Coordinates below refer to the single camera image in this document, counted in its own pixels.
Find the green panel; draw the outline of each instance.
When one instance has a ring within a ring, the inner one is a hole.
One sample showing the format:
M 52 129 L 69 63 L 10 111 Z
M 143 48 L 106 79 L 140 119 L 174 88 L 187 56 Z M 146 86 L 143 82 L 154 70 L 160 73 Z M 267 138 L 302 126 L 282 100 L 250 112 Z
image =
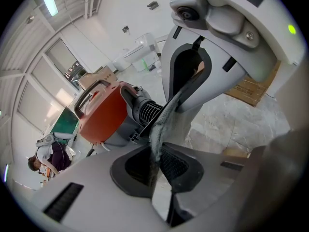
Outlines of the green panel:
M 73 133 L 75 128 L 78 126 L 78 117 L 70 111 L 69 108 L 65 108 L 52 128 L 51 132 L 61 133 Z

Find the cable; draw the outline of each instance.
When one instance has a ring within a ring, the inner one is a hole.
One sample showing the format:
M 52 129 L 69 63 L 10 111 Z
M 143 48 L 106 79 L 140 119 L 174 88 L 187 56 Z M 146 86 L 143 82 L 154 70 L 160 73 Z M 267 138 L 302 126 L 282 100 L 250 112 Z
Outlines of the cable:
M 105 145 L 105 143 L 101 143 L 101 145 L 102 145 L 102 147 L 103 147 L 106 151 L 110 151 L 110 150 L 111 150 L 110 148 L 108 148 L 108 147 Z
M 62 149 L 62 147 L 61 147 L 61 145 L 60 145 L 60 143 L 57 141 L 57 143 L 59 144 L 59 146 L 60 146 L 60 149 L 61 149 L 61 152 L 62 152 L 62 157 L 63 157 L 63 167 L 62 168 L 64 168 L 64 155 L 63 155 L 63 149 Z
M 270 98 L 276 99 L 275 97 L 270 96 L 269 94 L 265 93 L 266 95 L 268 95 Z
M 86 155 L 86 157 L 90 157 L 91 154 L 92 154 L 94 151 L 95 151 L 95 149 L 94 149 L 94 148 L 91 148 L 91 149 L 89 150 L 88 154 Z

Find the screw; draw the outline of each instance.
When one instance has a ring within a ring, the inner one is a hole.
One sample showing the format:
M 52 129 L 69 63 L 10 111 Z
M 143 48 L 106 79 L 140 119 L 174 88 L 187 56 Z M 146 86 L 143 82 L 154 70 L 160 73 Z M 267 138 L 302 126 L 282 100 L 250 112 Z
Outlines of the screw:
M 247 39 L 250 40 L 250 41 L 254 39 L 253 33 L 251 33 L 251 32 L 247 32 L 247 33 L 246 33 L 246 37 L 247 37 Z

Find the person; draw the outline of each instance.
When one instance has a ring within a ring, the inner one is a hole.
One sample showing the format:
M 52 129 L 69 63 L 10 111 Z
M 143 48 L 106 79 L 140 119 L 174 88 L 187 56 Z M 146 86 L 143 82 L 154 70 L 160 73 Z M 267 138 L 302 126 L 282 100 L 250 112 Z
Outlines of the person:
M 58 139 L 69 140 L 74 138 L 73 134 L 68 133 L 54 133 Z M 38 147 L 35 155 L 28 159 L 28 167 L 32 171 L 40 171 L 41 165 L 50 168 L 57 176 L 60 171 L 65 170 L 71 164 L 71 160 L 66 152 L 66 145 L 58 141 L 53 142 L 48 146 Z

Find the green indicator light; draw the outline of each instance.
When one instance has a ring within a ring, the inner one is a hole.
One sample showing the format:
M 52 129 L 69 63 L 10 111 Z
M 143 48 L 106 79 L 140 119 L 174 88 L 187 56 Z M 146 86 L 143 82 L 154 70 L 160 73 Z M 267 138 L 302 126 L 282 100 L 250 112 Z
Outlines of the green indicator light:
M 289 25 L 289 31 L 291 34 L 296 34 L 296 29 L 294 28 L 293 25 Z

